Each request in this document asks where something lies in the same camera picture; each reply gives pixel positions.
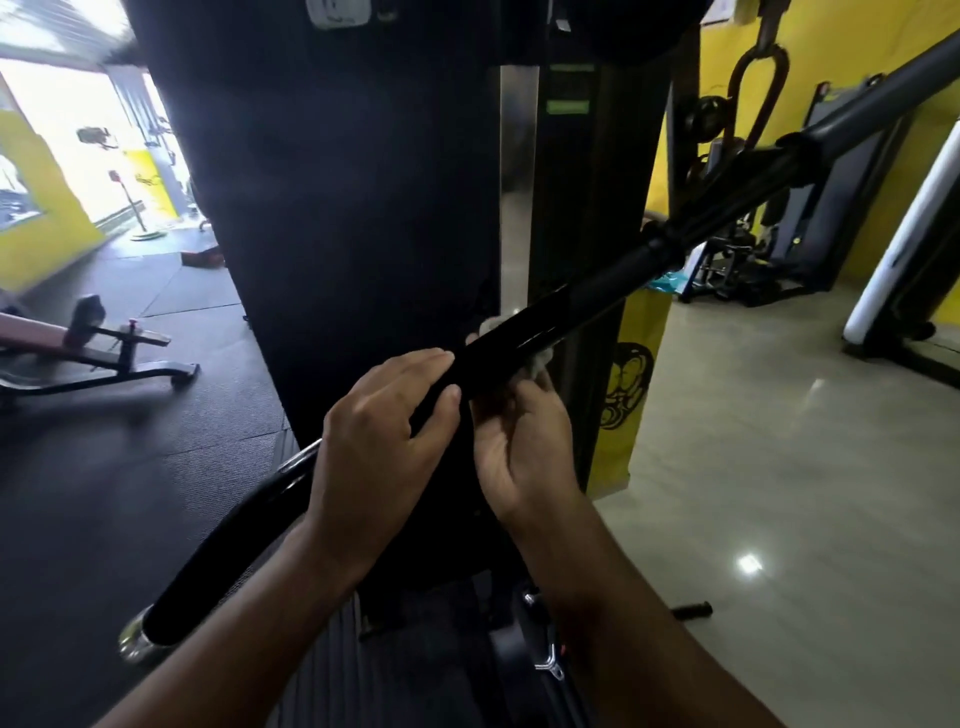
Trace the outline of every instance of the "bright light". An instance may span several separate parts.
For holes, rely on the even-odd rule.
[[[65,50],[54,34],[22,17],[0,18],[0,43],[16,48],[54,53],[62,53]]]
[[[130,21],[120,0],[70,0],[70,5],[97,30],[123,38],[130,33]]]
[[[763,565],[760,563],[760,560],[757,559],[752,553],[748,553],[746,556],[741,556],[739,559],[737,559],[736,564],[740,567],[740,570],[748,576],[763,569]]]

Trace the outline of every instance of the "yellow sign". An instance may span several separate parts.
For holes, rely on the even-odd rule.
[[[170,201],[167,188],[163,184],[160,173],[156,170],[154,158],[146,149],[127,149],[124,155],[130,160],[133,176],[147,193],[149,205],[152,209],[170,218],[177,217],[174,204]]]
[[[646,289],[627,299],[590,467],[590,497],[623,490],[630,481],[630,456],[672,301],[668,293]]]

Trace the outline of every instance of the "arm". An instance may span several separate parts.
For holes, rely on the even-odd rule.
[[[453,437],[455,387],[417,437],[409,423],[452,361],[437,350],[391,359],[330,409],[303,522],[97,728],[263,725],[307,648],[409,517]]]
[[[778,728],[673,618],[579,488],[570,421],[544,376],[475,401],[480,485],[514,539],[607,725]]]

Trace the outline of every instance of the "bench frame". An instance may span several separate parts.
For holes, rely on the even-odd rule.
[[[171,339],[164,334],[140,328],[136,321],[131,320],[128,324],[116,328],[96,327],[94,330],[96,333],[117,339],[120,342],[120,351],[104,352],[90,347],[81,349],[44,347],[32,344],[26,345],[23,342],[0,338],[0,347],[13,354],[34,353],[60,361],[76,361],[97,369],[107,370],[52,381],[0,374],[0,399],[10,403],[17,397],[75,392],[90,387],[146,379],[153,376],[168,376],[174,387],[183,387],[192,382],[200,372],[199,364],[181,364],[177,361],[151,361],[137,364],[136,347],[138,344],[165,347],[170,344]]]

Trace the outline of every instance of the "hand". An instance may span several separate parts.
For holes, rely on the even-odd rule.
[[[467,343],[476,338],[471,334]],[[570,418],[546,371],[536,381],[515,378],[503,392],[472,401],[470,412],[480,487],[514,535],[579,495]]]
[[[354,581],[409,518],[457,430],[460,388],[451,384],[410,436],[410,416],[452,363],[439,349],[389,359],[326,413],[304,526],[311,550]]]

